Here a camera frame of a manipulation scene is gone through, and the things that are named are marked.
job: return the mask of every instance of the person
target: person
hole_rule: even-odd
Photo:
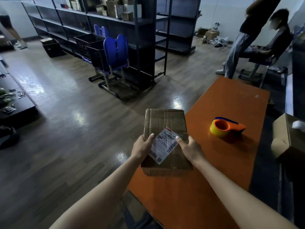
[[[153,140],[154,134],[151,134],[147,141],[144,141],[143,135],[139,136],[133,145],[130,158],[64,212],[50,228],[107,228],[116,204],[119,203],[136,169],[150,152]],[[176,137],[176,140],[185,157],[206,178],[240,228],[297,228],[213,167],[205,158],[200,145],[191,136],[188,144],[179,137]]]
[[[25,49],[27,48],[27,44],[22,40],[22,38],[19,36],[17,31],[13,28],[10,16],[6,12],[6,10],[2,7],[0,4],[0,23],[2,26],[13,35],[14,38],[17,39],[16,46],[19,49]]]
[[[240,27],[224,69],[217,70],[217,74],[224,74],[229,79],[233,78],[241,53],[254,42],[279,3],[280,0],[255,0],[246,9],[246,20]]]
[[[280,9],[276,11],[270,18],[269,28],[278,30],[274,38],[267,46],[249,46],[245,51],[241,52],[240,58],[252,58],[263,61],[271,56],[280,56],[292,41],[292,34],[288,26],[289,11]]]

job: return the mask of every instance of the orange table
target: orange table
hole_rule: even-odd
[[[269,92],[239,80],[218,78],[185,115],[186,126],[218,170],[249,189]],[[215,117],[246,125],[242,137],[220,139],[209,127]],[[183,177],[148,177],[139,167],[128,189],[166,229],[238,228],[197,169]]]

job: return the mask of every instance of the white sneaker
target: white sneaker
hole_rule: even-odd
[[[15,45],[21,50],[27,48],[27,44],[24,41],[22,41],[22,42],[17,41],[17,43]]]
[[[216,74],[224,75],[225,73],[226,73],[226,71],[224,69],[216,70]]]

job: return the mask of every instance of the black plastic crate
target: black plastic crate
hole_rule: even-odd
[[[104,71],[110,70],[104,49],[87,47],[87,51],[89,53],[89,59],[91,60],[92,66],[100,68]]]
[[[56,39],[52,38],[52,40],[48,40],[45,42],[43,42],[43,39],[42,39],[41,43],[42,43],[44,50],[46,51],[46,53],[48,54],[48,56],[50,58],[65,55],[65,53],[63,53],[63,51],[60,47],[59,42]]]
[[[103,49],[103,43],[105,38],[96,34],[85,34],[81,36],[75,36],[75,41],[78,46],[81,55],[87,59],[90,59],[87,47],[95,49]]]

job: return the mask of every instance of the black t-shirt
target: black t-shirt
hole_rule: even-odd
[[[288,26],[280,29],[271,42],[264,48],[265,51],[271,50],[272,55],[280,56],[292,41],[292,34]]]
[[[264,0],[256,8],[255,13],[246,18],[239,31],[245,34],[258,36],[262,27],[267,23],[280,1],[281,0]]]

